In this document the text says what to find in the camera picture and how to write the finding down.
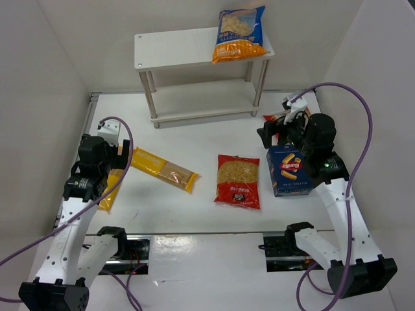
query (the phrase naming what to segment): barilla logo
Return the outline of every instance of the barilla logo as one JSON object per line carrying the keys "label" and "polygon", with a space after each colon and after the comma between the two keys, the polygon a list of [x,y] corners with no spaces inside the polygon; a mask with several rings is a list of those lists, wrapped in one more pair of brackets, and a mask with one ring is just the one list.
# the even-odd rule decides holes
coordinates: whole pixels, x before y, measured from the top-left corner
{"label": "barilla logo", "polygon": [[298,170],[303,167],[301,163],[297,162],[288,162],[287,164],[281,163],[279,165],[280,169],[282,170]]}

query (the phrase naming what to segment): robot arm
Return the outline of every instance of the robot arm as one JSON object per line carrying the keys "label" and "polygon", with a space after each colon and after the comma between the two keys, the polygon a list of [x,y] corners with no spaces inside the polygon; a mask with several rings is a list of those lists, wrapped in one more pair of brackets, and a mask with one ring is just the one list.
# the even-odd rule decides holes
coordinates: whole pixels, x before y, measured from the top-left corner
{"label": "robot arm", "polygon": [[[118,154],[120,123],[106,121],[98,136],[84,135],[78,148],[79,160],[65,183],[62,215],[58,226],[102,196],[111,169],[125,168],[130,141]],[[105,262],[125,251],[122,228],[103,227],[94,244],[81,255],[89,223],[98,205],[54,236],[52,246],[33,282],[22,283],[19,296],[31,311],[80,311],[88,304],[89,290]]]}
{"label": "robot arm", "polygon": [[382,290],[397,272],[397,267],[394,259],[383,257],[371,238],[353,191],[350,191],[349,198],[345,197],[349,174],[343,160],[333,151],[336,135],[334,120],[323,113],[315,113],[307,116],[306,122],[305,99],[291,102],[297,95],[288,96],[283,103],[288,110],[285,118],[267,121],[257,132],[265,148],[270,148],[271,137],[278,134],[278,144],[292,144],[303,154],[305,169],[330,215],[340,249],[323,239],[307,222],[287,226],[285,236],[290,239],[287,242],[310,254],[327,271],[330,287],[337,292],[348,249],[346,200],[349,200],[353,232],[351,260],[340,298]]}

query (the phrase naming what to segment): blue pasta box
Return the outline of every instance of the blue pasta box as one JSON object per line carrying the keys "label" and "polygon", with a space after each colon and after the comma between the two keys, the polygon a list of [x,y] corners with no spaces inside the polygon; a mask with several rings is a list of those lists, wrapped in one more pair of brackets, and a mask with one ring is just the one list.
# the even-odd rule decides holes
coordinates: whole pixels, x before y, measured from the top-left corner
{"label": "blue pasta box", "polygon": [[271,146],[267,161],[274,196],[301,196],[309,194],[313,182],[304,168],[304,158],[294,146]]}

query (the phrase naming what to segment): plastic packaging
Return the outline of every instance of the plastic packaging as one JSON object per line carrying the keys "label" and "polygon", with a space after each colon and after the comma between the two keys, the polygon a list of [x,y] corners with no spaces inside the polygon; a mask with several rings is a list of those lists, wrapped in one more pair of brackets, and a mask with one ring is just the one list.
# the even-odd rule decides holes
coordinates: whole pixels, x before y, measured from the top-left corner
{"label": "plastic packaging", "polygon": [[219,15],[213,63],[242,60],[267,53],[262,47],[261,16],[265,6],[253,10],[226,10]]}
{"label": "plastic packaging", "polygon": [[[108,176],[107,179],[107,186],[106,189],[104,191],[103,194],[106,194],[106,192],[108,191],[108,189],[111,189],[115,183],[117,183],[117,181],[119,181],[119,178],[121,177],[121,175],[123,175],[124,170],[111,170],[110,171],[110,175]],[[105,199],[101,200],[101,202],[99,202],[99,206],[98,209],[102,210],[102,211],[107,211],[110,212],[111,207],[114,203],[115,198],[117,197],[117,193],[119,190],[119,187],[121,186],[121,184],[114,189],[113,192],[111,192]]]}
{"label": "plastic packaging", "polygon": [[215,202],[261,209],[258,195],[259,159],[220,154],[218,162]]}
{"label": "plastic packaging", "polygon": [[134,150],[131,166],[161,179],[180,189],[192,192],[198,174],[168,162],[140,148]]}

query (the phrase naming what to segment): yellow package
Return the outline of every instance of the yellow package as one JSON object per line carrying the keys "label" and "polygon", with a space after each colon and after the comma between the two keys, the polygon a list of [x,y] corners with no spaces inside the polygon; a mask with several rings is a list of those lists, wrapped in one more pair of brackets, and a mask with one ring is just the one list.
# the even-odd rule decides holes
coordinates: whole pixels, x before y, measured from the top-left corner
{"label": "yellow package", "polygon": [[[108,179],[107,179],[107,186],[104,191],[104,194],[106,194],[108,189],[111,189],[115,185],[115,183],[119,181],[119,178],[121,177],[121,175],[123,175],[123,172],[124,170],[111,170],[110,171],[110,175],[108,176]],[[114,203],[114,200],[117,197],[117,193],[118,193],[120,186],[121,185],[118,185],[118,187],[115,188],[114,191],[111,192],[109,196],[107,196],[105,199],[99,202],[98,209],[102,211],[107,211],[107,212],[110,211],[112,204]]]}
{"label": "yellow package", "polygon": [[226,10],[219,15],[213,63],[242,60],[267,53],[262,47],[261,16],[265,6],[253,10]]}
{"label": "yellow package", "polygon": [[180,189],[192,192],[198,174],[168,162],[140,148],[134,150],[131,166],[166,181]]}

